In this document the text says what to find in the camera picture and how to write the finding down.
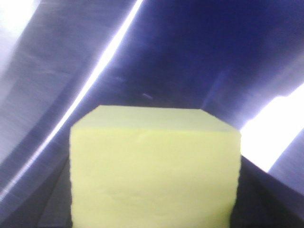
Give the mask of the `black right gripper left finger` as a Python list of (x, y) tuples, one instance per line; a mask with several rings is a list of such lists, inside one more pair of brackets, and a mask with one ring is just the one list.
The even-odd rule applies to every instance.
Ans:
[(38, 221), (38, 228), (71, 228), (70, 160), (67, 159)]

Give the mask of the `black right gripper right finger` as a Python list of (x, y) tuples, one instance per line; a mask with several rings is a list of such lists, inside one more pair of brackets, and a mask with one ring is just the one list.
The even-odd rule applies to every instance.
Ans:
[(302, 228), (304, 197), (241, 157), (231, 228)]

